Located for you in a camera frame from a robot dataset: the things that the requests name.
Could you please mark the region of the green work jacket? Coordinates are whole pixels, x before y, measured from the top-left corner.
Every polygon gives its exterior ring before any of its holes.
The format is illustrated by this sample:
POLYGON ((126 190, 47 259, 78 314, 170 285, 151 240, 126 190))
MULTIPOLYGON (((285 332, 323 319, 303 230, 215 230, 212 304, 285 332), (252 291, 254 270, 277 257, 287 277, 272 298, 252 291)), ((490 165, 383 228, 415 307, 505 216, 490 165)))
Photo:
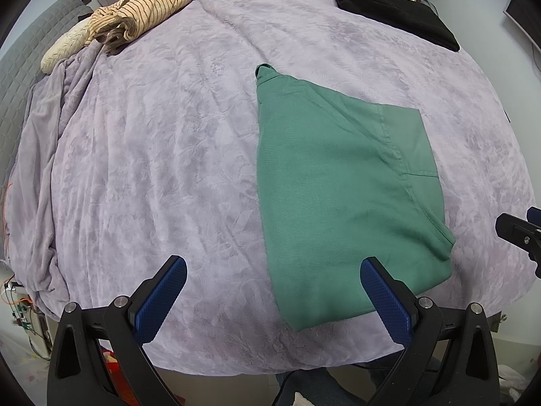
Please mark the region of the green work jacket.
POLYGON ((376 257, 414 293, 447 280, 455 238, 419 111, 256 68, 257 186, 272 291, 296 331, 370 313, 376 257))

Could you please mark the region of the lilac plush bed blanket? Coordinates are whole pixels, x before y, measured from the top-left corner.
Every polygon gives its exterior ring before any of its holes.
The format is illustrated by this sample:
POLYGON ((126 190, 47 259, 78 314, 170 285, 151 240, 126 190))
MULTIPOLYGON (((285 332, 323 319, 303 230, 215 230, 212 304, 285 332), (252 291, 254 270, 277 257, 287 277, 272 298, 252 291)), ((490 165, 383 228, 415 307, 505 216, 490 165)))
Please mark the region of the lilac plush bed blanket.
POLYGON ((157 367, 234 376, 397 350, 377 313, 301 331, 272 291, 257 186, 255 71, 419 111, 438 168, 451 276, 419 293, 494 314, 535 282, 498 238, 534 190, 489 79, 464 50, 335 0, 194 0, 116 55, 92 42, 30 91, 6 189, 5 259, 43 312, 110 303, 172 255, 187 283, 146 350, 157 367))

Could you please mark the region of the black folded garment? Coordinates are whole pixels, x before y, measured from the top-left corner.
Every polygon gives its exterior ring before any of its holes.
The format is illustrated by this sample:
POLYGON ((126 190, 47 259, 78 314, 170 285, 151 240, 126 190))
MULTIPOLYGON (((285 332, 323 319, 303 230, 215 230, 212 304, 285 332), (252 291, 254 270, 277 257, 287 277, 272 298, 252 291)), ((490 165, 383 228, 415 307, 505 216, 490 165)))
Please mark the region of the black folded garment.
POLYGON ((453 52, 460 50, 454 34, 427 5, 412 0, 335 0, 337 6, 398 28, 453 52))

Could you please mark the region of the grey quilted headboard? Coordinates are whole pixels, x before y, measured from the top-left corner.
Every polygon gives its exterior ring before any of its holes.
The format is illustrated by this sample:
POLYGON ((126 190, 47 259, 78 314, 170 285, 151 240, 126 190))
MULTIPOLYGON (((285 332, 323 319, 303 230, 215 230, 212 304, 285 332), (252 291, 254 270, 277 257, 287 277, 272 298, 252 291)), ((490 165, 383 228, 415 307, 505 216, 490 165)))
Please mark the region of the grey quilted headboard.
POLYGON ((1 183, 18 150, 30 87, 43 78, 40 62, 49 47, 79 18, 92 13, 81 0, 58 0, 35 19, 1 58, 1 183))

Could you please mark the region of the cream knitted garment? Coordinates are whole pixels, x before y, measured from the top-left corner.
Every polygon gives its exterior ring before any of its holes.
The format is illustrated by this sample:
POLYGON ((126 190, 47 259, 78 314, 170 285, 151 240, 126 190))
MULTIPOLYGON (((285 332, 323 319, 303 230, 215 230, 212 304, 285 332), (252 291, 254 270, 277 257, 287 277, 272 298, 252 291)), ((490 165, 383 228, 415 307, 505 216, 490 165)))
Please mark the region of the cream knitted garment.
POLYGON ((68 59, 90 43, 90 18, 84 18, 62 34, 45 52, 40 71, 51 74, 56 64, 68 59))

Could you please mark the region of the striped beige folded garment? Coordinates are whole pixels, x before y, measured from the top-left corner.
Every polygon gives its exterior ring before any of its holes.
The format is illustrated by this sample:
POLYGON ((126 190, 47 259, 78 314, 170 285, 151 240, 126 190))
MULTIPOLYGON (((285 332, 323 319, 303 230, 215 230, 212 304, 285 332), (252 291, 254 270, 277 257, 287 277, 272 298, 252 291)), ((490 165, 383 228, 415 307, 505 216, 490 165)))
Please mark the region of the striped beige folded garment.
POLYGON ((87 25, 85 44, 103 44, 108 52, 125 46, 161 24, 193 0, 118 0, 97 8, 87 25))

